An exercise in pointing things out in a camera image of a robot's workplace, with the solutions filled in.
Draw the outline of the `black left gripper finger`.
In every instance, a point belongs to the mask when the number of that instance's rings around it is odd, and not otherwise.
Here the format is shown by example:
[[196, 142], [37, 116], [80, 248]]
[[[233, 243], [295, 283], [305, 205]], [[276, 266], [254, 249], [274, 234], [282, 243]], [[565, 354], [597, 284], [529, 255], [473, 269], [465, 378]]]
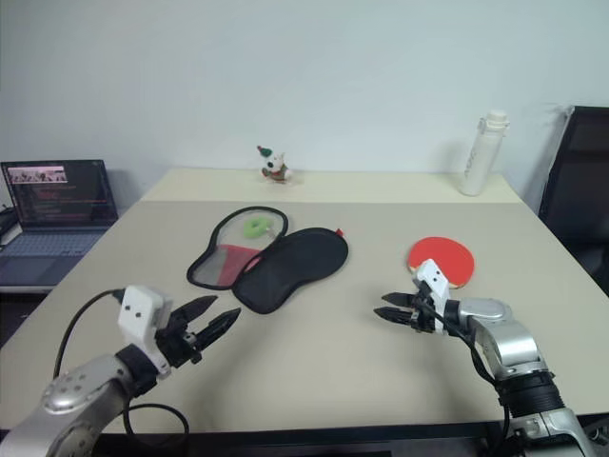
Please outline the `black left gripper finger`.
[[201, 296], [182, 305], [184, 319], [186, 321], [197, 319], [205, 313], [217, 299], [217, 295]]
[[223, 335], [225, 335], [237, 321], [241, 313], [240, 308], [234, 308], [223, 312], [211, 320], [207, 327], [196, 334], [195, 349], [204, 351]]

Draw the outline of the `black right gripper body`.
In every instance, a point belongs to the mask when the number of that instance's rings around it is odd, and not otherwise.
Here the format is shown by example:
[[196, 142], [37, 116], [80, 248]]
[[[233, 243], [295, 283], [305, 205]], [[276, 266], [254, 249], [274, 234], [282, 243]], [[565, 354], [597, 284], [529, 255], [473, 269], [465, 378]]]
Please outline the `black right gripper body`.
[[420, 281], [418, 291], [408, 298], [408, 307], [414, 309], [411, 318], [416, 331], [426, 333], [445, 333], [442, 319], [448, 301], [448, 286], [439, 281]]

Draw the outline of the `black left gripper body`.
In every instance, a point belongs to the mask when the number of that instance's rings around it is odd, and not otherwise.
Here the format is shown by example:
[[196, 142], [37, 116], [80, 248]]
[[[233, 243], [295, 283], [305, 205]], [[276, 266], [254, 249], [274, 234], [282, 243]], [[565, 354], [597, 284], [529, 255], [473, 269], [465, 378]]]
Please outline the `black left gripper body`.
[[197, 337], [188, 330], [188, 324], [204, 313], [198, 307], [180, 307], [169, 315], [167, 325], [155, 334], [158, 349], [171, 368], [179, 368], [186, 362], [193, 365], [202, 361], [201, 351], [196, 348]]

